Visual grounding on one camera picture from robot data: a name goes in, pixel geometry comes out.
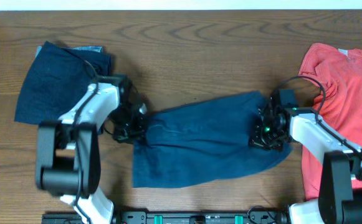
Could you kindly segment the navy blue shorts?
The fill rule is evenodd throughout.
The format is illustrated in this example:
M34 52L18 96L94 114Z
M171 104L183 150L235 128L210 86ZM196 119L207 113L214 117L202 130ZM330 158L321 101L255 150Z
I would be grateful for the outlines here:
M271 169L292 148L266 151L249 145L266 100L258 91L155 113L146 136L134 143L135 188L181 188Z

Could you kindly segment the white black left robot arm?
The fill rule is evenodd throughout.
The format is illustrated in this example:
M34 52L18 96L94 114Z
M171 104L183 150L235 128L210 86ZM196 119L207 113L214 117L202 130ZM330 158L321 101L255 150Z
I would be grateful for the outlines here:
M146 133L146 106L126 75L97 75L80 101L37 130L36 186L69 204L82 223L115 223L115 206L99 187L98 134L106 120L112 138L133 144Z

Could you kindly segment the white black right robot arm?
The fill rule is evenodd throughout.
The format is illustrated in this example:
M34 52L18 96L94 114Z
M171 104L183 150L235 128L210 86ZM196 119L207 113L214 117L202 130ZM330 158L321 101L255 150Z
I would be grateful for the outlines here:
M279 223L362 223L362 147L337 133L312 108L270 102L259 110L251 146L281 151L292 141L322 165L319 196L290 205Z

